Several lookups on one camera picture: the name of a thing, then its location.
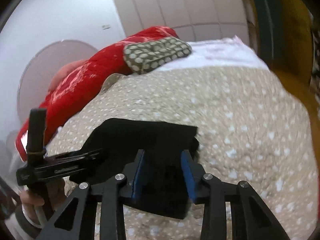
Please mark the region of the left forearm grey sleeve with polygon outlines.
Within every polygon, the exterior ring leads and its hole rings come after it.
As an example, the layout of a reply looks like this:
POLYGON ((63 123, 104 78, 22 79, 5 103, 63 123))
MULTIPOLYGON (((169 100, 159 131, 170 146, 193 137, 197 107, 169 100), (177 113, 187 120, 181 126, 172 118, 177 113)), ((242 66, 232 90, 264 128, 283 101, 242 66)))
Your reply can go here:
POLYGON ((15 212, 5 220, 12 237, 16 240, 32 240, 37 239, 42 228, 33 222, 26 214, 24 207, 19 205, 15 212))

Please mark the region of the person left hand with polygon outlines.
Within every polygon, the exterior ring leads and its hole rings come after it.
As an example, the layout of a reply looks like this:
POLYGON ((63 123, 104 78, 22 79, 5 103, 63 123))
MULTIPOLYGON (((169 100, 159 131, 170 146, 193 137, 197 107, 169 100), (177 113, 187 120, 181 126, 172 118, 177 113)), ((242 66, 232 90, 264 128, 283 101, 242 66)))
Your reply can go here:
MULTIPOLYGON (((51 180, 47 183, 47 191, 53 210, 56 210, 66 199, 65 181, 62 178, 51 180)), ((22 190, 20 200, 25 213, 32 222, 39 224, 35 207, 42 207, 45 204, 44 199, 31 190, 22 190)))

